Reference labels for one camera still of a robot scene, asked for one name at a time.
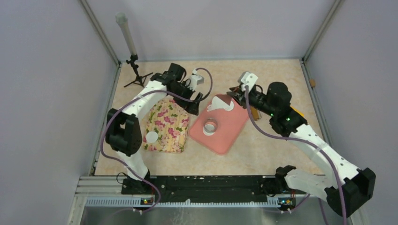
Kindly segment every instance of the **white wall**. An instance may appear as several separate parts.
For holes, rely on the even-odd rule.
[[[0,34],[0,224],[65,224],[115,65],[77,0],[3,0]]]
[[[371,224],[398,214],[398,1],[345,1],[309,61],[339,153],[376,173]]]
[[[88,0],[117,56],[130,58],[115,14],[128,19],[141,60],[301,58],[333,0]]]

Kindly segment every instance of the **pink tray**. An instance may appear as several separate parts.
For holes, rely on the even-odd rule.
[[[235,100],[232,101],[234,108],[229,112],[224,109],[207,112],[206,107],[188,132],[193,140],[219,155],[228,152],[249,118],[247,110],[239,106]],[[203,133],[203,125],[210,118],[217,121],[217,130],[213,135],[207,136]]]

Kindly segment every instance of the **wooden tabletop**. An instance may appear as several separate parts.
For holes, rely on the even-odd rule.
[[[167,61],[138,63],[140,75],[150,72],[162,73],[168,69],[170,63]],[[215,94],[225,94],[229,87],[238,84],[237,79],[244,71],[250,71],[259,77],[257,84],[264,88],[274,81],[284,82],[292,93],[291,105],[302,112],[314,131],[321,135],[299,60],[173,61],[173,63],[183,66],[188,75],[198,67],[207,68],[212,73],[213,91],[200,103],[199,112]],[[206,94],[210,80],[204,71],[198,72],[205,77],[205,83],[200,85],[197,91]],[[142,90],[142,87],[135,84],[123,87],[134,80],[134,77],[135,74],[130,65],[123,64],[112,104],[113,108],[122,107]],[[190,125],[195,119],[196,116],[190,116]],[[142,130],[146,120],[147,117],[140,122]],[[276,134],[268,120],[269,117],[263,114],[257,124],[266,132]],[[117,157],[117,154],[106,143],[104,151]],[[310,173],[322,173],[297,147],[284,140],[265,137],[253,127],[250,121],[246,123],[241,134],[224,156],[216,155],[190,137],[187,138],[185,150],[181,154],[149,152],[143,149],[139,151],[152,175],[272,175],[275,174],[276,168],[286,165],[294,165]],[[103,156],[99,157],[95,175],[116,175],[119,172],[126,172],[120,163]]]

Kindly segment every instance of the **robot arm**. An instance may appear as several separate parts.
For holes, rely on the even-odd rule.
[[[167,95],[165,92],[145,96],[144,94],[154,90],[162,90],[189,99],[195,92],[195,88],[204,82],[204,78],[193,74],[183,81],[185,75],[185,69],[174,63],[163,74],[154,74],[144,89],[135,97],[139,98],[139,100],[118,114],[106,133],[105,141],[116,151],[120,159],[140,177],[149,177],[150,173],[138,151],[142,143],[139,121],[143,119],[158,101]],[[202,97],[203,94],[198,93],[193,102],[182,101],[178,98],[174,98],[174,100],[188,113],[198,115],[199,102],[202,100]],[[116,112],[116,109],[109,110],[107,120],[109,121]],[[128,176],[139,180],[130,171],[128,171]]]
[[[314,148],[303,142],[289,141],[299,147],[325,174],[325,176],[313,175],[289,165],[276,170],[278,183],[285,186],[283,188],[301,190],[317,196],[328,202],[337,214],[342,215],[337,180],[330,163],[320,153],[322,149],[337,168],[343,188],[346,214],[349,217],[372,197],[375,185],[374,172],[368,168],[359,169],[323,141],[301,113],[290,106],[291,93],[284,83],[271,83],[267,93],[264,94],[255,89],[257,79],[255,74],[245,72],[238,80],[240,85],[231,88],[232,91],[227,94],[246,108],[245,91],[248,87],[250,106],[271,116],[269,123],[276,133],[283,137],[307,140],[318,146]]]

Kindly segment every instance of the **floral cloth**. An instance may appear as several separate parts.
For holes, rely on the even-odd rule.
[[[149,151],[181,153],[184,151],[189,115],[172,99],[162,99],[149,112],[142,147]],[[146,134],[158,134],[155,143],[146,141]]]

